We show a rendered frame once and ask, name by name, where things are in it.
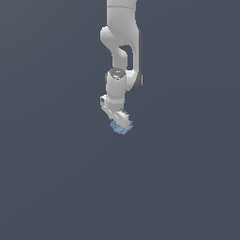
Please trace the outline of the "light blue object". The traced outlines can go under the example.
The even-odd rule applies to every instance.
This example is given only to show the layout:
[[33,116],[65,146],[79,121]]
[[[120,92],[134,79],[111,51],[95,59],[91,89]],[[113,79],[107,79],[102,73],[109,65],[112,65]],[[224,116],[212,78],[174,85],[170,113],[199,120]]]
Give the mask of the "light blue object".
[[129,122],[129,126],[126,128],[122,128],[121,126],[117,126],[114,120],[111,121],[110,127],[112,130],[118,134],[125,135],[133,128],[133,122]]

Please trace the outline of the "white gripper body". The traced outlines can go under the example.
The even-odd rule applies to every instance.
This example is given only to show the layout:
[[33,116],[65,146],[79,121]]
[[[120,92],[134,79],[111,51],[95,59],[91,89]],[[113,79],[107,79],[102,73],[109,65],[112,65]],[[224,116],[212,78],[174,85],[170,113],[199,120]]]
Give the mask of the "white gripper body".
[[106,95],[100,97],[101,109],[122,128],[129,126],[129,114],[124,110],[124,103],[113,103]]

